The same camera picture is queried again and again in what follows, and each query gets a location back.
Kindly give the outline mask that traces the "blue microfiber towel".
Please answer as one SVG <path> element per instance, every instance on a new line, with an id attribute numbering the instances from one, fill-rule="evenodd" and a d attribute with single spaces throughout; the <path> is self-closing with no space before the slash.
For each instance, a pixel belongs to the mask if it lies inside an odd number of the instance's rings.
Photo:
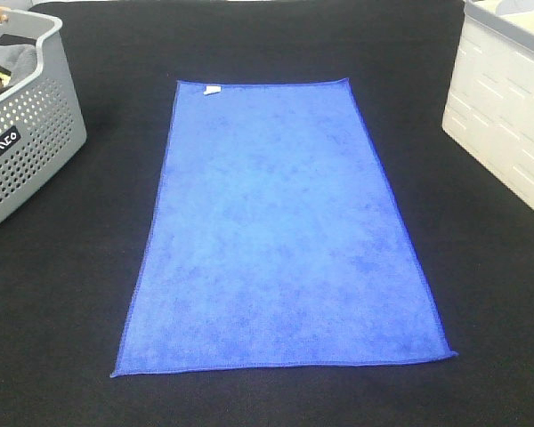
<path id="1" fill-rule="evenodd" d="M 178 83 L 114 375 L 453 356 L 348 79 Z"/>

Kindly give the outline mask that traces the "black tablecloth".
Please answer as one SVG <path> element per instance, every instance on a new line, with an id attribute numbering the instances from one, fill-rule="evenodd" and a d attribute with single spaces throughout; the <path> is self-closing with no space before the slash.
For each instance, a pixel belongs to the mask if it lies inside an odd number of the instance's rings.
<path id="1" fill-rule="evenodd" d="M 534 212 L 441 129 L 459 1 L 77 2 L 88 139 L 0 225 L 0 426 L 534 426 Z M 113 377 L 180 80 L 348 78 L 456 356 Z"/>

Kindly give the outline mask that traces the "grey perforated plastic basket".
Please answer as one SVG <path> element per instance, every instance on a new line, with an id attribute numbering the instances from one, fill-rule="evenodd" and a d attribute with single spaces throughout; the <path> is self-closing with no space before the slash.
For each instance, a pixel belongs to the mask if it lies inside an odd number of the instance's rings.
<path id="1" fill-rule="evenodd" d="M 0 223 L 49 181 L 86 140 L 60 19 L 0 6 L 0 45 L 31 44 L 37 67 L 0 81 Z"/>

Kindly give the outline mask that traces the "white plastic storage box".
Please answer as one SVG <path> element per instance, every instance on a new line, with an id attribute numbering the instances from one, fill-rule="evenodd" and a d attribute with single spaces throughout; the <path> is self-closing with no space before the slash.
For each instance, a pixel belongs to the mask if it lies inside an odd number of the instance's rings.
<path id="1" fill-rule="evenodd" d="M 442 129 L 534 210 L 534 1 L 468 1 Z"/>

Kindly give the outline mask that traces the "grey cloth in basket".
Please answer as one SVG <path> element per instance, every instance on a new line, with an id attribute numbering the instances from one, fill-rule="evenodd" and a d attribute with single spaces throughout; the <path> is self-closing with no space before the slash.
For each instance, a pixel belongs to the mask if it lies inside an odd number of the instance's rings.
<path id="1" fill-rule="evenodd" d="M 36 70 L 36 47 L 31 44 L 0 45 L 0 65 L 12 72 L 6 86 L 16 85 Z"/>

